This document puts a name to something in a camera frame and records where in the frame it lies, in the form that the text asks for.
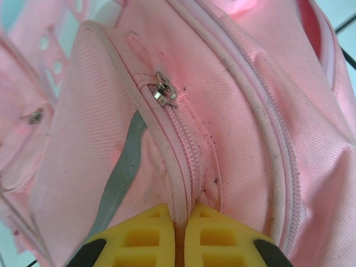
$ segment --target yellow plastic piece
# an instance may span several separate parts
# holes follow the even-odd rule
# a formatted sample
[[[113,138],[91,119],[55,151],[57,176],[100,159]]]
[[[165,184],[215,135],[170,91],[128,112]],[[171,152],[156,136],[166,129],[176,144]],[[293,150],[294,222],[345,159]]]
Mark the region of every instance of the yellow plastic piece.
[[[203,204],[196,204],[185,233],[185,267],[266,267],[254,240],[272,239]]]
[[[175,237],[166,204],[153,207],[89,239],[107,241],[94,267],[174,267]]]

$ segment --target pink backpack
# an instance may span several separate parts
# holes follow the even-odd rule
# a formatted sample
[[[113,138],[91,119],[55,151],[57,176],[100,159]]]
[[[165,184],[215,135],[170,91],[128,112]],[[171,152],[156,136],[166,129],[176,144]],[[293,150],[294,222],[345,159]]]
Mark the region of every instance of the pink backpack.
[[[119,4],[113,27],[81,24],[53,118],[48,57],[1,40],[0,206],[17,240],[64,266],[167,203],[180,250],[201,202],[294,266],[356,266],[356,100],[315,2]]]

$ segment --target metal zipper pull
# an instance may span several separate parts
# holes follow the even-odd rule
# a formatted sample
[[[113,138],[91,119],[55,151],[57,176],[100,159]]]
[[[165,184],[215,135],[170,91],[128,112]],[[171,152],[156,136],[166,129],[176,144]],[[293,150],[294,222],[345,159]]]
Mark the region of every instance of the metal zipper pull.
[[[178,97],[177,89],[165,76],[163,76],[162,73],[157,72],[156,77],[158,84],[155,86],[155,91],[153,92],[154,98],[162,107],[170,105],[178,108],[178,105],[175,102]]]
[[[29,125],[39,124],[42,120],[42,117],[43,117],[43,109],[39,108],[33,114],[30,115],[30,117],[28,118],[28,124]]]

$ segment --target zipper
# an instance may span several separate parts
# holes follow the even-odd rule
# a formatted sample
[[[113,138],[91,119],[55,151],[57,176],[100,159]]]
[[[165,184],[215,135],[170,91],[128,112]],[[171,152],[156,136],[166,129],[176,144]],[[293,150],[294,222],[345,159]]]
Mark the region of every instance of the zipper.
[[[11,169],[13,163],[16,162],[19,157],[21,157],[21,152],[28,144],[33,133],[36,132],[36,130],[38,129],[39,124],[41,123],[41,120],[43,119],[43,113],[44,113],[44,110],[39,108],[39,109],[35,110],[35,112],[30,114],[29,116],[21,118],[22,119],[21,124],[22,125],[26,124],[25,127],[31,127],[31,129],[22,138],[21,142],[19,142],[19,144],[17,145],[17,147],[14,149],[14,151],[12,152],[12,154],[10,156],[8,153],[6,153],[6,151],[3,154],[3,155],[5,155],[6,158],[9,158],[9,160],[3,161],[2,165],[0,165],[0,170],[1,170],[0,179],[2,176],[4,176],[7,173],[7,171],[9,169]],[[18,211],[12,206],[12,204],[8,201],[7,197],[4,195],[4,193],[13,190],[15,187],[17,187],[18,185],[21,185],[25,182],[28,182],[28,180],[26,180],[26,181],[19,180],[17,182],[17,184],[13,185],[13,187],[10,189],[2,188],[0,190],[0,200],[2,200],[5,203],[6,207],[8,207],[8,209],[9,209],[8,217],[10,218],[12,224],[16,227],[16,229],[21,229],[21,233],[26,238],[26,240],[30,243],[32,248],[39,251],[42,255],[46,255],[43,253],[43,249],[37,241],[36,234],[32,231],[32,228],[29,226],[28,222],[18,213]]]
[[[199,150],[196,143],[192,138],[189,129],[185,126],[183,119],[178,112],[178,104],[176,100],[178,98],[178,91],[175,86],[160,72],[156,73],[157,85],[149,85],[149,88],[156,99],[156,101],[164,107],[168,118],[173,125],[177,136],[180,140],[181,146],[184,151],[185,160],[189,169],[190,178],[184,181],[186,189],[186,199],[189,199],[187,194],[191,194],[191,201],[187,201],[187,213],[189,214],[192,206],[197,199],[200,185],[200,161]]]
[[[201,38],[205,39],[204,34],[200,33],[200,29],[198,28],[199,26],[196,26],[191,22],[191,18],[187,17],[182,8],[177,3],[175,3],[175,1],[167,0],[167,2],[187,22],[187,24],[189,24],[190,27],[192,27],[192,29],[197,32],[197,34],[200,34]],[[239,69],[241,69],[245,76],[249,78],[250,83],[256,89],[256,93],[260,98],[260,102],[268,112],[268,117],[274,129],[275,136],[278,140],[279,151],[283,161],[286,184],[286,211],[283,216],[284,223],[282,231],[280,232],[276,230],[277,235],[280,236],[277,239],[279,239],[278,243],[280,243],[282,250],[286,253],[286,255],[289,255],[296,242],[296,236],[299,229],[301,201],[298,171],[288,129],[284,124],[279,109],[274,102],[271,96],[271,92],[265,84],[262,75],[253,65],[247,53],[245,53],[241,45],[225,27],[225,25],[222,24],[213,14],[213,12],[210,11],[209,8],[201,1],[181,0],[179,2],[190,14],[193,15],[195,20],[199,21],[204,26],[205,29],[209,29],[210,34],[212,34],[225,48],[225,51],[230,54],[236,64],[238,64]],[[210,46],[210,48],[216,52],[215,47]],[[281,214],[279,214],[278,210],[274,209],[274,212],[277,214],[278,218],[281,218]]]

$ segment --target gray reflective strip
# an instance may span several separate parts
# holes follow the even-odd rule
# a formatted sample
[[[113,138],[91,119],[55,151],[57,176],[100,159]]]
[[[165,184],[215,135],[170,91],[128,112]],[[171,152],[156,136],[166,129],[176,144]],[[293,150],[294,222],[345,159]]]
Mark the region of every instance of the gray reflective strip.
[[[142,136],[146,129],[147,125],[141,114],[136,111],[128,127],[123,151],[106,182],[94,224],[82,245],[87,243],[89,238],[108,227],[124,199],[140,167]]]

